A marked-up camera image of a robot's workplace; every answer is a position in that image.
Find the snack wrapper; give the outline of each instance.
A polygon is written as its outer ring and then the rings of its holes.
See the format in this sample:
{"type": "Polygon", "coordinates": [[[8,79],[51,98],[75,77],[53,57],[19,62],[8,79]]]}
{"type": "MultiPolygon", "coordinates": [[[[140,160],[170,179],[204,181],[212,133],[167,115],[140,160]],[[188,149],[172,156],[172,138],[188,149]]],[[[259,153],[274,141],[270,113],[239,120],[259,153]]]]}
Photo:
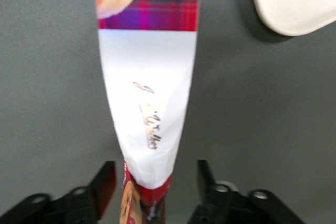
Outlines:
{"type": "MultiPolygon", "coordinates": [[[[103,77],[125,162],[124,195],[138,195],[150,222],[164,212],[182,134],[198,0],[96,0],[96,6],[103,77]]],[[[131,223],[123,216],[121,223],[131,223]]]]}

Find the white label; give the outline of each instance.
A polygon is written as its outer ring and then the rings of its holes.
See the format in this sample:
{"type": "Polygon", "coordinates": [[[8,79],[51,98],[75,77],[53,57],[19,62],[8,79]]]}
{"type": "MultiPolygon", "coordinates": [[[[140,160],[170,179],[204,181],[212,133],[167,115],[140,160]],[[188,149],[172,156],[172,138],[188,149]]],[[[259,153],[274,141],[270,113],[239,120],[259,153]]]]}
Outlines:
{"type": "Polygon", "coordinates": [[[192,79],[197,33],[99,30],[101,64],[130,173],[148,189],[173,171],[192,79]]]}

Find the gray surface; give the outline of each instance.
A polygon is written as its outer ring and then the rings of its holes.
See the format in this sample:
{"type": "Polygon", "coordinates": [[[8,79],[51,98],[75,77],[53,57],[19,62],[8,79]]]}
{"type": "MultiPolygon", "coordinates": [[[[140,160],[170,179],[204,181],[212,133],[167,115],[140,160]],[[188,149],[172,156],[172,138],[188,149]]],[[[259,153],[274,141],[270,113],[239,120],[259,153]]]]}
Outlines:
{"type": "MultiPolygon", "coordinates": [[[[93,0],[1,0],[0,212],[59,197],[122,156],[103,86],[93,0]]],[[[199,201],[196,160],[242,192],[272,190],[307,223],[336,219],[336,24],[285,38],[251,0],[202,0],[190,103],[168,223],[199,201]]]]}

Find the metal bolt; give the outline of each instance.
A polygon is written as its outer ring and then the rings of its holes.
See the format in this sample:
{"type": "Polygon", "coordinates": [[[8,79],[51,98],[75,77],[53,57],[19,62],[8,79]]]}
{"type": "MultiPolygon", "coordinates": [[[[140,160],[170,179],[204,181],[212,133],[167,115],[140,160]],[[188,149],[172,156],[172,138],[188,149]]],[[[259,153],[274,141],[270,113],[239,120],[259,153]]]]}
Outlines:
{"type": "Polygon", "coordinates": [[[74,195],[79,195],[79,194],[82,194],[84,193],[86,190],[84,188],[78,188],[76,189],[75,191],[73,191],[73,194],[74,195]]]}
{"type": "Polygon", "coordinates": [[[267,199],[267,195],[264,194],[262,191],[255,191],[253,193],[253,196],[258,198],[258,199],[267,199]]]}
{"type": "Polygon", "coordinates": [[[220,192],[220,193],[226,193],[228,191],[226,186],[223,185],[217,185],[216,186],[216,191],[220,192]]]}
{"type": "Polygon", "coordinates": [[[42,202],[43,200],[45,200],[45,198],[46,198],[46,197],[44,197],[44,196],[39,196],[39,197],[33,199],[33,200],[31,201],[31,203],[32,203],[32,204],[40,203],[40,202],[42,202]]]}

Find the red tartan pattern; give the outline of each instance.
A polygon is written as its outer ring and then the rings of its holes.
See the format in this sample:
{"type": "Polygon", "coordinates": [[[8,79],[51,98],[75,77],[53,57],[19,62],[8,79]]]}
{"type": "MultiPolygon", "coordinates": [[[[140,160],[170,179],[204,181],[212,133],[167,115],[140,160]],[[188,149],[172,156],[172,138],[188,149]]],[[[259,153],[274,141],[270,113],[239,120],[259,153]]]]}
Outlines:
{"type": "Polygon", "coordinates": [[[197,31],[198,0],[134,0],[100,29],[197,31]]]}

